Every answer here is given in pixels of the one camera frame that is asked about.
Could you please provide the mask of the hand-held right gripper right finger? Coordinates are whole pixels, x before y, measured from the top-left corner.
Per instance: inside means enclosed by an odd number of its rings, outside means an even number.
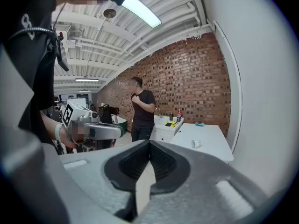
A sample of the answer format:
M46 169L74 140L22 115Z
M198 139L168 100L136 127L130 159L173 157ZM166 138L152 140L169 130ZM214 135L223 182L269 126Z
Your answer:
M253 181L219 158L157 141L149 146L173 162L171 172L151 186L142 224L234 224L267 200Z

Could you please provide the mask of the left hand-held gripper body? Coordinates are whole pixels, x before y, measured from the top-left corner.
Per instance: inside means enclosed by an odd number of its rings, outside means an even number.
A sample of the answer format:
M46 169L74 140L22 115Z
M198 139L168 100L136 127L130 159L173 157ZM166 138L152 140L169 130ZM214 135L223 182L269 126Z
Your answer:
M80 103L68 101L63 111L62 123L66 128L68 139L76 145L82 145L89 139L87 123L97 123L96 112Z

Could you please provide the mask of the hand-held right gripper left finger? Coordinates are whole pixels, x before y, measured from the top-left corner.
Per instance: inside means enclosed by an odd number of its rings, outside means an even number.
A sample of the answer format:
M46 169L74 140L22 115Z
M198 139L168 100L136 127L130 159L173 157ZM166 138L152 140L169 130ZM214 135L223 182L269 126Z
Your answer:
M62 156L60 191L71 223L148 223L140 214L136 183L149 161L148 141Z

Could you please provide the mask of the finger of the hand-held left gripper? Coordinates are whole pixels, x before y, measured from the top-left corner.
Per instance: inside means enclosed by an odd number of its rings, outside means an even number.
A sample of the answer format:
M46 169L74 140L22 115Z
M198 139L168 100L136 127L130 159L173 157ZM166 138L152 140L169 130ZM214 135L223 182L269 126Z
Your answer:
M114 124L90 123L89 138L92 140L115 140L124 135L124 129Z

